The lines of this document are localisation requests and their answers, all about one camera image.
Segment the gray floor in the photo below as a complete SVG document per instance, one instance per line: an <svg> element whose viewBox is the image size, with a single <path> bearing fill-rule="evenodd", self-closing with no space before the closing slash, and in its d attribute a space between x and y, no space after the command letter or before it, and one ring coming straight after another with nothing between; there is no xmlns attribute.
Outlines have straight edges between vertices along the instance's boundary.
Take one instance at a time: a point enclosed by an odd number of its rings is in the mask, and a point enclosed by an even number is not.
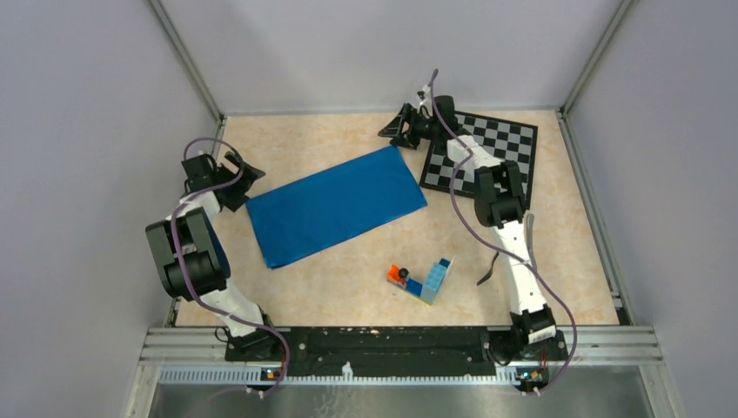
<svg viewBox="0 0 738 418"><path fill-rule="evenodd" d="M244 392L225 394L192 417L651 417L637 367L577 367L540 397L510 387L291 386L260 401ZM151 418L181 418L217 386L158 388Z"/></svg>

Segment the white wall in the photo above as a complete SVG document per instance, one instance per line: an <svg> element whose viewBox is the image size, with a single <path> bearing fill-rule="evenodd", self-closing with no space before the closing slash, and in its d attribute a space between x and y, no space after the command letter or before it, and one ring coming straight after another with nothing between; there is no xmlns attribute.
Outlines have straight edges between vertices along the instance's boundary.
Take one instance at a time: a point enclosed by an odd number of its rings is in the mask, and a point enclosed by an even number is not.
<svg viewBox="0 0 738 418"><path fill-rule="evenodd" d="M736 16L640 2L573 114L636 318L695 417L738 408Z"/></svg>
<svg viewBox="0 0 738 418"><path fill-rule="evenodd" d="M224 113L564 102L619 0L165 0Z"/></svg>
<svg viewBox="0 0 738 418"><path fill-rule="evenodd" d="M2 2L0 40L0 416L119 416L168 306L144 227L215 125L144 0Z"/></svg>

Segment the table surface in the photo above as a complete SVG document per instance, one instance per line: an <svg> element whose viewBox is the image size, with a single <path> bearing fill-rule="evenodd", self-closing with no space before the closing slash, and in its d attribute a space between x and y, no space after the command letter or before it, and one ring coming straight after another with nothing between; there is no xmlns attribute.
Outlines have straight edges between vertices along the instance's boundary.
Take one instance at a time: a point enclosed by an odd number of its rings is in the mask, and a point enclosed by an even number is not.
<svg viewBox="0 0 738 418"><path fill-rule="evenodd" d="M610 290L581 202L554 111L483 111L495 118L536 125L538 149L531 211L534 252L540 273L568 304L578 324L617 324ZM352 158L387 146L377 132L389 113L229 117L224 140L251 165L266 172L248 193L257 196ZM400 149L419 179L428 141ZM289 266L266 267L244 208L224 210L213 225L231 262L231 286L258 303L280 326L458 326L510 324L510 298L500 260L493 277L493 251L459 222L448 193L421 189L428 207L327 248ZM473 200L459 198L475 229ZM425 278L441 257L456 257L432 305L386 281L391 264ZM556 322L564 310L545 293ZM220 325L191 302L179 308L177 325Z"/></svg>

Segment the blue towel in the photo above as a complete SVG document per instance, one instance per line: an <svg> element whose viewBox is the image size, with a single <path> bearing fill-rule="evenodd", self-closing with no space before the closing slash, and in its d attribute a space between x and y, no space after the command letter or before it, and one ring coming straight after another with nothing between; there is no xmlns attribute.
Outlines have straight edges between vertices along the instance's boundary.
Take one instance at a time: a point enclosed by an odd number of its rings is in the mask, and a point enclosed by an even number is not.
<svg viewBox="0 0 738 418"><path fill-rule="evenodd" d="M246 202L264 262L286 266L427 206L388 146Z"/></svg>

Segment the cable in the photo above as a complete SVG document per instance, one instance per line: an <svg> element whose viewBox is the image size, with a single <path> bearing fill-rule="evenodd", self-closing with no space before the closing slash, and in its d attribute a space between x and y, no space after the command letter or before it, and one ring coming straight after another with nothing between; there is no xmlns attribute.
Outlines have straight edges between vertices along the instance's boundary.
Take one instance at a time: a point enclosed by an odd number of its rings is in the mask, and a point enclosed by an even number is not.
<svg viewBox="0 0 738 418"><path fill-rule="evenodd" d="M461 214L461 210L459 209L459 205L456 202L456 193L454 192L453 182L456 181L456 174L459 173L459 169L461 166L463 166L469 159L471 159L474 155L474 152L469 149L466 144L464 144L464 141L459 139L459 136L456 135L456 132L454 132L446 123L445 120L440 115L438 105L436 104L436 97L433 94L433 81L435 81L436 77L438 76L438 69L433 70L433 74L431 75L431 81L428 82L428 87L430 87L430 94L431 94L431 104L433 105L433 113L438 118L441 125L443 125L444 129L457 141L459 144L461 144L462 147L468 152L469 155L466 156L466 158L462 159L459 163L457 163L453 167L453 171L451 173L451 184L449 185L449 193L451 194L451 204L453 205L453 210L456 212L456 215L459 217L459 220L464 225L464 227L469 231L469 233L472 234L472 236L481 242L484 246L488 248L492 248L493 250L503 253L508 257L511 257L513 260L519 261L521 264L523 264L530 272L533 274L535 279L540 283L541 286L543 286L544 289L551 295L551 297L556 300L559 305L564 309L564 311L567 313L567 316L569 317L569 320L572 323L572 349L569 351L569 356L567 357L566 361L564 361L563 366L559 369L559 371L556 373L556 375L548 382L548 384L539 390L539 394L545 393L564 373L564 371L569 367L569 364L572 362L572 359L574 358L574 352L576 351L577 346L577 326L576 321L574 320L574 315L572 314L572 311L569 309L566 303L564 303L564 300L562 300L558 294L556 294L553 290L551 290L551 287L548 286L545 280L543 280L542 277L540 277L540 274L538 273L538 270L535 269L535 267L531 266L529 263L526 263L526 261L520 257L518 254L513 253L511 251L506 250L505 248L502 248L500 246L496 246L495 244L490 244L486 240L484 240L482 237L480 237L479 234L477 234L473 229L472 226L469 225L469 222L466 221L464 218L464 215Z"/></svg>
<svg viewBox="0 0 738 418"><path fill-rule="evenodd" d="M216 139L216 138L197 138L197 139L193 139L192 141L190 141L190 143L187 144L187 146L184 148L184 159L187 159L187 153L190 150L190 147L192 147L197 142L202 142L202 141L210 141L210 142L220 143L222 145L227 146L234 154L239 155L238 154L238 151L236 151L236 148L234 148L232 145L228 144L227 142L225 142L222 139ZM177 261L179 263L179 268L182 270L182 277L184 279L184 283L187 286L187 291L190 293L190 296L192 297L192 300L194 300L195 302L197 302L198 305L200 305L204 309L207 309L208 311L211 311L211 312L213 312L215 314L218 314L218 315L223 315L225 317L230 317L232 320L235 320L239 324L243 324L243 325L246 325L248 327L255 327L255 328L258 328L258 329L265 330L266 332L268 332L268 333L276 336L279 339L279 341L282 343L282 345L285 347L285 358L284 358L284 361L283 361L284 366L282 367L282 370L280 370L280 372L279 372L278 379L275 380L274 385L271 388L267 389L264 392L261 392L261 391L258 392L259 393L259 396L264 397L264 396L267 396L267 395L273 393L275 390L277 390L277 388L279 387L279 384L282 382L282 380L285 378L285 376L287 376L287 368L288 368L288 365L290 363L290 346L289 346L289 344L287 344L287 340L285 340L285 337L282 334L280 334L279 331L277 331L276 329L274 329L272 327L268 327L267 325L263 325L263 324L258 324L256 322L250 322L248 320L243 320L243 319L239 318L238 316L236 316L236 315L234 315L232 313L226 312L226 311L224 311L222 309L219 309L217 307L212 307L212 306L206 304L205 302L203 302L202 299L200 299L200 296L198 295L198 293L195 292L195 287L192 285L192 280L190 279L190 272L187 270L187 265L185 264L185 257L184 257L184 255L182 253L182 244L179 242L179 233L177 231L177 216L179 215L180 212L182 212L182 209L183 208L185 208L188 204L190 204L189 200L195 199L195 198L197 198L198 196L200 196L202 194L205 194L205 193L208 193L208 192L214 192L216 190L224 189L226 187L229 187L231 185L236 184L241 179L241 177L244 175L244 168L245 167L244 167L243 160L241 160L241 163L242 164L239 166L239 168L238 168L238 174L236 174L236 177L235 178L233 178L230 181L227 181L227 182L223 183L222 185L214 185L212 187L207 187L207 188L205 188L203 190L200 190L198 192L195 192L195 193L191 194L190 196L188 196L186 198L186 201L185 202L180 203L174 209L174 212L171 213L171 222L170 222L171 239L172 239L172 241L174 241L174 249L175 249L175 253L177 255ZM225 389L219 390L218 392L216 392L216 393L208 396L207 398L205 398L198 405L195 405L195 407L193 407L190 410L190 412L188 412L184 417L186 418L188 416L191 416L195 411L197 411L200 408L202 408L203 406L207 405L213 399L217 398L218 396L220 396L222 394L226 394L226 393L232 392L234 390L245 390L247 393L250 393L252 391L251 388L242 388L242 387L225 388Z"/></svg>

